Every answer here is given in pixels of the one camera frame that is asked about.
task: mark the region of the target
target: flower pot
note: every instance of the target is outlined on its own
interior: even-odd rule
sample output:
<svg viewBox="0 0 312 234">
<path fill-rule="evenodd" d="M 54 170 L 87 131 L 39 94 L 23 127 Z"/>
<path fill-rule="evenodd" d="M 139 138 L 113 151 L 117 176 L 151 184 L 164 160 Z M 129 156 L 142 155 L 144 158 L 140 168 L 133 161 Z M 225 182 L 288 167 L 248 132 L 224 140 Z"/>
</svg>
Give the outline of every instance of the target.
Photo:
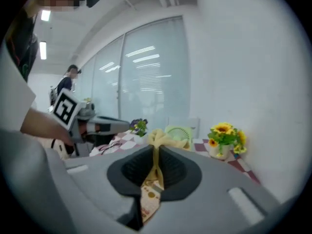
<svg viewBox="0 0 312 234">
<path fill-rule="evenodd" d="M 140 137 L 139 135 L 135 135 L 134 136 L 134 141 L 136 144 L 138 145 L 143 145 L 146 143 L 146 136 L 147 135 L 144 135 L 143 137 Z"/>
<path fill-rule="evenodd" d="M 231 145 L 222 146 L 222 156 L 218 156 L 218 154 L 220 153 L 219 145 L 217 145 L 216 147 L 209 147 L 209 155 L 213 158 L 225 160 L 229 156 L 230 149 Z"/>
</svg>

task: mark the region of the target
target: table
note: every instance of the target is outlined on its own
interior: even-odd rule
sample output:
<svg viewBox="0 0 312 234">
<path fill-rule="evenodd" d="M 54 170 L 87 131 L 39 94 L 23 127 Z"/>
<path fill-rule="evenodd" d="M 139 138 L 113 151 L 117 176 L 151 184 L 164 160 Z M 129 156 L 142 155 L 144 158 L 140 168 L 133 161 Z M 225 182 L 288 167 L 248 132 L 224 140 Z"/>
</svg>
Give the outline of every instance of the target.
<svg viewBox="0 0 312 234">
<path fill-rule="evenodd" d="M 120 144 L 117 146 L 113 146 L 107 149 L 106 151 L 104 151 L 103 153 L 104 155 L 111 154 L 114 152 L 124 152 L 127 149 L 140 146 L 134 142 L 134 134 L 131 134 L 129 131 L 124 132 L 124 133 L 119 133 L 113 138 L 111 143 L 115 141 L 118 141 Z M 101 152 L 99 152 L 98 150 L 104 147 L 105 145 L 94 148 L 92 152 L 90 153 L 90 156 L 101 155 Z M 193 139 L 192 152 L 195 152 L 204 157 L 211 158 L 208 153 L 208 150 L 209 150 L 209 144 L 208 144 L 207 139 Z M 246 162 L 240 157 L 240 155 L 233 153 L 233 151 L 230 152 L 226 160 L 224 161 L 220 160 L 220 162 L 225 162 L 234 166 L 236 169 L 242 172 L 245 176 L 249 177 L 256 183 L 260 184 L 259 180 L 256 178 L 256 176 L 254 175 L 252 170 L 249 168 L 249 166 L 246 164 Z"/>
</svg>

